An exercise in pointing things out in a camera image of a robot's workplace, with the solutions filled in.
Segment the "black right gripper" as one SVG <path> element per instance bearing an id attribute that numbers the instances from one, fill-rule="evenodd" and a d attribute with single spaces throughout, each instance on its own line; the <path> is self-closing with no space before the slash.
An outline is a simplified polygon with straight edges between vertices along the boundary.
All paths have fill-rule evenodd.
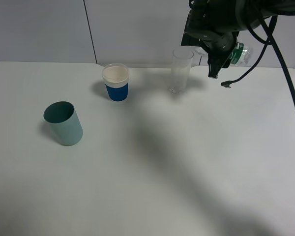
<path id="1" fill-rule="evenodd" d="M 182 46 L 203 47 L 208 53 L 208 77 L 218 78 L 230 66 L 230 53 L 237 43 L 235 0 L 190 0 Z"/>

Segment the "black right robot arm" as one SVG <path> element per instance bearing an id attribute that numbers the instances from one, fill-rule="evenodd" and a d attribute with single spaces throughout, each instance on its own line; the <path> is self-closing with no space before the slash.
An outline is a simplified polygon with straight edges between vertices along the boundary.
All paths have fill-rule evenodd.
<path id="1" fill-rule="evenodd" d="M 181 45 L 203 48 L 215 79 L 229 67 L 240 31 L 258 27 L 259 16 L 295 15 L 295 0 L 191 0 L 189 7 Z"/>

